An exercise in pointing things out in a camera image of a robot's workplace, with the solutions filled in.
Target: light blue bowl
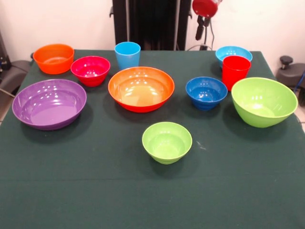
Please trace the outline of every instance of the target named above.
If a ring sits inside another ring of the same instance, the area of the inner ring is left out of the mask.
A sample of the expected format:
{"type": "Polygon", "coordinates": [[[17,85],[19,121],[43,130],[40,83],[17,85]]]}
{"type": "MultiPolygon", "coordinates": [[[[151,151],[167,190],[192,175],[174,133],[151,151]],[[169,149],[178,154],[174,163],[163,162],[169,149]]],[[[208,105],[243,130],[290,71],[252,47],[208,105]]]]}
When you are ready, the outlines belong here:
{"type": "Polygon", "coordinates": [[[197,77],[186,84],[193,105],[202,111],[216,107],[228,94],[225,84],[211,77],[197,77]]]}
{"type": "Polygon", "coordinates": [[[223,61],[224,58],[227,56],[233,56],[233,55],[242,56],[247,58],[249,61],[252,61],[253,58],[252,54],[247,49],[244,49],[239,46],[221,47],[216,51],[215,55],[221,68],[223,68],[223,61]]]}

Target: bowl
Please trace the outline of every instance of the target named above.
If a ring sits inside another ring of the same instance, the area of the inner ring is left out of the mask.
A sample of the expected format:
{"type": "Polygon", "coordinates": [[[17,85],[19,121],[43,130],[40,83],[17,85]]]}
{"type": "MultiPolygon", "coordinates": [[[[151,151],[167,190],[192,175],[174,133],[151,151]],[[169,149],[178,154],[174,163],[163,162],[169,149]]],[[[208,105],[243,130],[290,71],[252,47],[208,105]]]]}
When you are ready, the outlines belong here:
{"type": "Polygon", "coordinates": [[[192,136],[180,124],[160,122],[144,131],[142,144],[154,160],[169,165],[177,162],[190,150],[192,136]]]}
{"type": "Polygon", "coordinates": [[[216,58],[219,62],[219,65],[221,68],[223,68],[223,61],[224,58],[227,56],[242,56],[244,58],[247,58],[249,61],[252,61],[252,54],[247,50],[239,46],[224,46],[219,48],[215,52],[216,58]]]}
{"type": "Polygon", "coordinates": [[[216,107],[228,94],[223,82],[211,77],[197,77],[186,84],[186,92],[193,105],[202,111],[216,107]]]}
{"type": "Polygon", "coordinates": [[[52,79],[34,83],[13,100],[14,115],[39,130],[56,130],[72,123],[85,106],[85,90],[70,80],[52,79]]]}
{"type": "Polygon", "coordinates": [[[132,67],[109,81],[111,97],[129,111],[145,113],[161,107],[174,92],[173,79],[152,67],[132,67]]]}
{"type": "Polygon", "coordinates": [[[74,49],[65,44],[50,44],[39,48],[33,59],[40,70],[47,74],[61,74],[70,70],[74,49]]]}
{"type": "Polygon", "coordinates": [[[278,81],[261,77],[238,81],[232,88],[232,98],[240,117],[259,128],[282,122],[298,106],[291,89],[278,81]]]}
{"type": "Polygon", "coordinates": [[[71,72],[82,84],[88,87],[100,85],[105,80],[109,70],[110,62],[100,56],[79,58],[71,66],[71,72]]]}

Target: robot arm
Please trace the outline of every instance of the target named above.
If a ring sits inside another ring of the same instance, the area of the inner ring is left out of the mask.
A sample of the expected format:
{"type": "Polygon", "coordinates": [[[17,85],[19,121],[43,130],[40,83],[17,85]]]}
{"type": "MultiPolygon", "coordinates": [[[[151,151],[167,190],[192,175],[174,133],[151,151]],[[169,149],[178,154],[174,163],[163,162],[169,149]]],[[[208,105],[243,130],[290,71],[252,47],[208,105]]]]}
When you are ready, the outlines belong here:
{"type": "Polygon", "coordinates": [[[200,40],[204,28],[209,26],[211,17],[213,17],[218,10],[218,5],[223,0],[194,0],[192,7],[194,12],[198,15],[198,28],[196,33],[196,40],[200,40]]]}

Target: purple bowl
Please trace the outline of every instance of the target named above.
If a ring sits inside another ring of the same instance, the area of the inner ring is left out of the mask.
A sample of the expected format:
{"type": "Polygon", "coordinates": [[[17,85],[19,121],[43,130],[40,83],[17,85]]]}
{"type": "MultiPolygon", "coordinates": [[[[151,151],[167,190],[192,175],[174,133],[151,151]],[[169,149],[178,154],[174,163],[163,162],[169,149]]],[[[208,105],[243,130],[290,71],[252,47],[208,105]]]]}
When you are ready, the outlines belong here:
{"type": "Polygon", "coordinates": [[[84,108],[85,90],[70,80],[45,80],[19,92],[12,104],[14,115],[39,130],[57,130],[72,123],[84,108]]]}

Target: small green bowl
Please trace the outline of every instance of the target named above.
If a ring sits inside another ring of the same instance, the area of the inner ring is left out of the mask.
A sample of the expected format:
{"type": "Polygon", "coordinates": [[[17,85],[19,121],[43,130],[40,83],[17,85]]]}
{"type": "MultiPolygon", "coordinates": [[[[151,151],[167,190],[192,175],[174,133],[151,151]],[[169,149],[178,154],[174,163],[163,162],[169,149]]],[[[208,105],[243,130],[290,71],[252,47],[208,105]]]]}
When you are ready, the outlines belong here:
{"type": "Polygon", "coordinates": [[[145,150],[157,162],[169,165],[177,162],[190,150],[192,136],[177,123],[161,122],[148,127],[142,136],[145,150]]]}
{"type": "Polygon", "coordinates": [[[291,89],[278,81],[261,77],[238,81],[232,88],[232,98],[240,117],[259,128],[282,122],[298,106],[291,89]]]}

